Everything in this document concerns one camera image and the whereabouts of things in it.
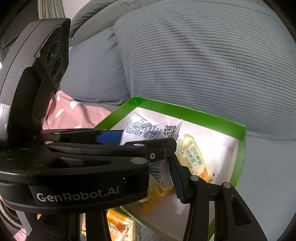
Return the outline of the scallion cracker packet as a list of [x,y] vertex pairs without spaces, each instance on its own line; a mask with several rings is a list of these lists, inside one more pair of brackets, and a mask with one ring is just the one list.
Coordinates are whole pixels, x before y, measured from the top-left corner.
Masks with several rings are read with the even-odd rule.
[[164,188],[151,174],[149,175],[149,188],[147,197],[138,201],[142,204],[141,216],[147,215],[168,194],[174,191],[173,186]]

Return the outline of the cream green oat packet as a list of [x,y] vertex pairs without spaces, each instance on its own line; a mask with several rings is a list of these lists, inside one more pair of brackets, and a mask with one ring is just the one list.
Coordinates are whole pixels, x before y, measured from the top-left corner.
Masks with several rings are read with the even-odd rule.
[[192,175],[197,175],[206,182],[215,180],[215,174],[205,163],[202,153],[191,135],[184,134],[177,139],[176,156],[179,163],[189,169]]

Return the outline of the orange rice cracker packet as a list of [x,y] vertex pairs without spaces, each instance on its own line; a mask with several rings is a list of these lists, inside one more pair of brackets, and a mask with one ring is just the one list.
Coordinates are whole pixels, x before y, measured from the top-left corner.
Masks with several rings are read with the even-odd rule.
[[107,211],[107,222],[111,240],[136,240],[136,226],[134,220],[114,209]]

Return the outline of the grey fabric sofa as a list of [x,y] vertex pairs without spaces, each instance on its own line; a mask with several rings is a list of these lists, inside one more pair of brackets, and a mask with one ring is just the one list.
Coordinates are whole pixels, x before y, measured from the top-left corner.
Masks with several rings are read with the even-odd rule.
[[246,126],[238,190],[268,240],[295,227],[295,40],[262,1],[89,1],[61,89],[113,109],[132,97]]

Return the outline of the pink polka dot blanket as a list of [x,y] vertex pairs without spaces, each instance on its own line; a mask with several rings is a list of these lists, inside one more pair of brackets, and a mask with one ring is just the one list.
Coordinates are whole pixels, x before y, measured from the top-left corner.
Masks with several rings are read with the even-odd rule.
[[59,90],[51,97],[42,129],[94,128],[109,114],[103,107],[83,104]]

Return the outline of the white blue text packet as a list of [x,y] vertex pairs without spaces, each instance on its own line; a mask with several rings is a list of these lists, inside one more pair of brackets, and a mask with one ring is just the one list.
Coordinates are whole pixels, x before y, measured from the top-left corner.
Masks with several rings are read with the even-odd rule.
[[[173,138],[174,140],[177,140],[181,124],[182,120],[178,119],[152,125],[139,114],[133,113],[123,131],[120,145],[122,146],[126,142],[147,141],[160,138]],[[151,162],[149,171],[162,187],[170,188],[173,186],[169,174],[168,160],[164,159]]]

